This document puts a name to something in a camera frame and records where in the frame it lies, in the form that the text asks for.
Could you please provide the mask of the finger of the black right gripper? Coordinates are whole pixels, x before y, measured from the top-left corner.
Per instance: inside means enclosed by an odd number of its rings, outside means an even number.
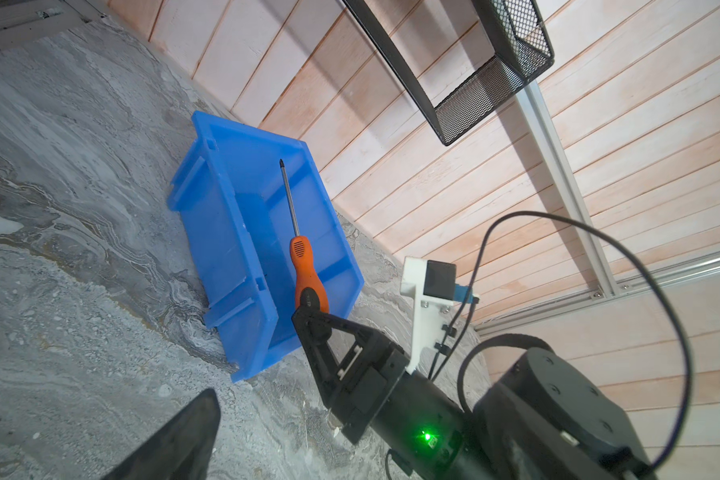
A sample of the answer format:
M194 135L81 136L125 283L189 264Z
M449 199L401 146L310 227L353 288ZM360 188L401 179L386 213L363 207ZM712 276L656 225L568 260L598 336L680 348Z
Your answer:
M300 307L292 316L295 330L313 373L318 392L326 408L332 411L332 403L338 393L339 383L355 356L362 350L358 343L381 334L371 327L323 313L310 307ZM336 331L353 337L355 347L360 351L348 351L342 360L338 360L329 345Z

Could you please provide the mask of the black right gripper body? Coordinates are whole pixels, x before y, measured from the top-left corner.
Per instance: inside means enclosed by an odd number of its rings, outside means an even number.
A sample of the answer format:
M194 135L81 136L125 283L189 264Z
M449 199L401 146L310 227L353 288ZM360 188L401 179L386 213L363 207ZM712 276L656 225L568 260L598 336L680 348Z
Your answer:
M402 378L409 358L384 334L370 337L343 375L332 403L343 436L356 445Z

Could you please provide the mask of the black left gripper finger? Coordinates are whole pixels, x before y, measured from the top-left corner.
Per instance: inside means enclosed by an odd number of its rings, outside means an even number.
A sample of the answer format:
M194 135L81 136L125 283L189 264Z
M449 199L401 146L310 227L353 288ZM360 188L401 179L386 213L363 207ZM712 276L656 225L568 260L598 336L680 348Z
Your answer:
M220 420L207 388L103 479L206 479Z

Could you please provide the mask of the orange handled screwdriver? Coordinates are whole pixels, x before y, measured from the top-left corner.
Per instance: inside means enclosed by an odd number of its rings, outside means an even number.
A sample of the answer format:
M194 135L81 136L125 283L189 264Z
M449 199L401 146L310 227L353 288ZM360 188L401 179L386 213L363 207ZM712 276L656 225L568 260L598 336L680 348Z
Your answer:
M294 231L294 236L289 244L289 252L296 273L295 306L310 307L323 313L329 313L327 292L315 269L313 249L309 239L300 234L289 179L282 159L279 160L279 167Z

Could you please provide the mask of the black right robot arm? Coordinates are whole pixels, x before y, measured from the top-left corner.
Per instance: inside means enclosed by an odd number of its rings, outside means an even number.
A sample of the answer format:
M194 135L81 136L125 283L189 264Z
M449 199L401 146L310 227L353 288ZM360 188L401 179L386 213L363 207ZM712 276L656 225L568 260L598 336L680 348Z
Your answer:
M425 479L652 479L626 413L542 341L463 410L382 331L301 307L292 317L321 399L357 443L373 431Z

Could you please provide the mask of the blue plastic bin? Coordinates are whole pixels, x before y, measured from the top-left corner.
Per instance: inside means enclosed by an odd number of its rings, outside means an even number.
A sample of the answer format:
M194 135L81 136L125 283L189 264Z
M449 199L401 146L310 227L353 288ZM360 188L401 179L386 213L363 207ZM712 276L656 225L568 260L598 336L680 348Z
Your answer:
M307 144L196 111L197 138L167 199L180 214L234 383L300 348L291 316L298 227L313 247L332 314L350 315L361 270Z

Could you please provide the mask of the aluminium frame corner post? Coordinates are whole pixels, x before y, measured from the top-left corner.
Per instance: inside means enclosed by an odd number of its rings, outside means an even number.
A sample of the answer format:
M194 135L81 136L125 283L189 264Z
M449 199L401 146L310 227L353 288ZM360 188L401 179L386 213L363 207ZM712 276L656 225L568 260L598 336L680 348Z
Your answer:
M560 197L565 215L570 219L591 225L591 216L538 82L529 83L517 93L516 98L529 133L537 144L543 163L550 173L552 184ZM596 287L603 298L616 296L619 293L617 282L605 258L600 241L597 237L578 228L576 228L576 236L583 249L583 259L579 262L580 271L590 270L592 272Z

